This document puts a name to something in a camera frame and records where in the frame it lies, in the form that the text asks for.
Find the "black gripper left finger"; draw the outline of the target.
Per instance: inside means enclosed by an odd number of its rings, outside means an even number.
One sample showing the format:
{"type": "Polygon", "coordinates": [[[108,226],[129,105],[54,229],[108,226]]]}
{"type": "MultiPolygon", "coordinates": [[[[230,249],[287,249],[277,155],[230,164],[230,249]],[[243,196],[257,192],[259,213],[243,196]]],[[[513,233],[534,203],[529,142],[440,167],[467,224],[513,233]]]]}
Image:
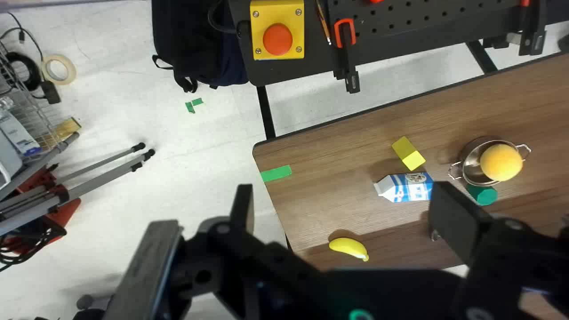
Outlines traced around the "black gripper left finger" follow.
{"type": "Polygon", "coordinates": [[[102,320],[170,320],[166,281],[181,242],[175,221],[150,222],[108,304],[102,320]]]}

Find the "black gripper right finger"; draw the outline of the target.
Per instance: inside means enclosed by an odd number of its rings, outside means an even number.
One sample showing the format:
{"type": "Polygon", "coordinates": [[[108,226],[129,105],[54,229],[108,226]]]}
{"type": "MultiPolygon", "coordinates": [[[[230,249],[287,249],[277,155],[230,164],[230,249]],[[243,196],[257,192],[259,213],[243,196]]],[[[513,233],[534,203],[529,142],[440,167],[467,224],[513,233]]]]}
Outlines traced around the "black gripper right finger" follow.
{"type": "Polygon", "coordinates": [[[492,217],[454,185],[435,181],[428,205],[428,224],[462,263],[470,265],[492,217]]]}

